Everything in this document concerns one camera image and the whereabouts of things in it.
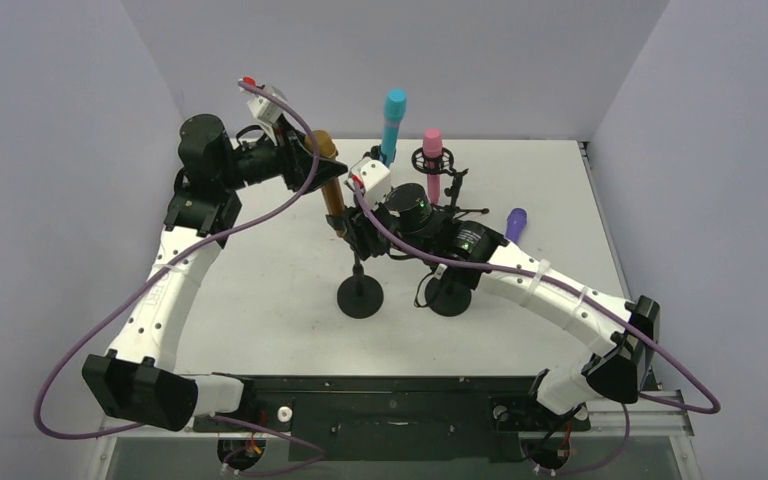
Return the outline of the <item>purple mic black stand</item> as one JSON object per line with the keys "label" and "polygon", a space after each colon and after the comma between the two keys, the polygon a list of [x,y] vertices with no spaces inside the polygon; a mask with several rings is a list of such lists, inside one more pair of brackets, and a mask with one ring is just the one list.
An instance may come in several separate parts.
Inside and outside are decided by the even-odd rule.
{"label": "purple mic black stand", "polygon": [[420,308],[430,308],[443,317],[464,314],[472,302],[472,291],[452,279],[438,278],[434,274],[426,281],[422,291]]}

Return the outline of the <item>gold microphone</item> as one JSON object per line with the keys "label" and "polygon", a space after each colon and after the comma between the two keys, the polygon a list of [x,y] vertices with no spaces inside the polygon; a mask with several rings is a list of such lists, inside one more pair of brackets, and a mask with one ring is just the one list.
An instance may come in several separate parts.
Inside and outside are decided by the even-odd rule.
{"label": "gold microphone", "polygon": [[[311,148],[313,142],[319,147],[320,156],[324,159],[335,160],[339,155],[330,134],[324,130],[314,130],[311,136],[305,139],[305,145]],[[343,222],[345,203],[339,180],[337,177],[330,179],[321,188],[320,191],[327,209],[326,220],[335,234],[343,238],[346,229]]]}

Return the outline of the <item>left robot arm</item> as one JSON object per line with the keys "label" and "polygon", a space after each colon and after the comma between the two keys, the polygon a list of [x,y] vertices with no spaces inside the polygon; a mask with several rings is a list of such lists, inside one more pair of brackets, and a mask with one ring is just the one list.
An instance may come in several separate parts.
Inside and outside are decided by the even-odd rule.
{"label": "left robot arm", "polygon": [[306,134],[284,116],[255,129],[258,139],[234,145],[215,115],[195,115],[181,125],[182,167],[150,273],[155,282],[138,296],[107,351],[88,356],[82,366],[106,415],[170,431],[211,413],[235,430],[257,420],[258,402],[244,393],[243,381],[175,373],[183,328],[241,211],[239,190],[280,178],[292,192],[308,193],[335,182],[347,167],[324,130]]}

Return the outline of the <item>gold mic black stand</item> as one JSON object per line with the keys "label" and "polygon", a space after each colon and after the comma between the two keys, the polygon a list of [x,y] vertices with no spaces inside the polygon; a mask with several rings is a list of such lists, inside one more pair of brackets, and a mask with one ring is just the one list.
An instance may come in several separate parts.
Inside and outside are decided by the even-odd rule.
{"label": "gold mic black stand", "polygon": [[365,273],[363,262],[354,255],[352,275],[346,278],[337,290],[339,309],[351,318],[364,319],[378,312],[383,300],[381,284]]}

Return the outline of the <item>purple microphone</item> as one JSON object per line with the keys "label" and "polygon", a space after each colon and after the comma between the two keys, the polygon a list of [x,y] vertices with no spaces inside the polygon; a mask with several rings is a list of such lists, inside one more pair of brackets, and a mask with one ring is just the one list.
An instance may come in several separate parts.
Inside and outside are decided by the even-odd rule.
{"label": "purple microphone", "polygon": [[527,222],[528,214],[524,209],[512,209],[506,219],[505,238],[513,243],[519,243]]}

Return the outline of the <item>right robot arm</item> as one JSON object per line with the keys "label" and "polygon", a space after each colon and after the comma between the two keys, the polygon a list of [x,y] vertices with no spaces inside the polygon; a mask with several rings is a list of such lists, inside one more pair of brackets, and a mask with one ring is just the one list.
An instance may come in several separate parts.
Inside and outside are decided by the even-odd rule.
{"label": "right robot arm", "polygon": [[546,370],[524,400],[526,418],[548,427],[581,404],[606,398],[639,400],[657,349],[656,309],[594,290],[537,260],[501,233],[475,221],[454,220],[432,207],[417,183],[389,180],[372,189],[356,175],[346,182],[355,204],[345,210],[345,240],[361,258],[397,249],[428,266],[444,285],[484,292],[526,308],[583,344],[582,355]]}

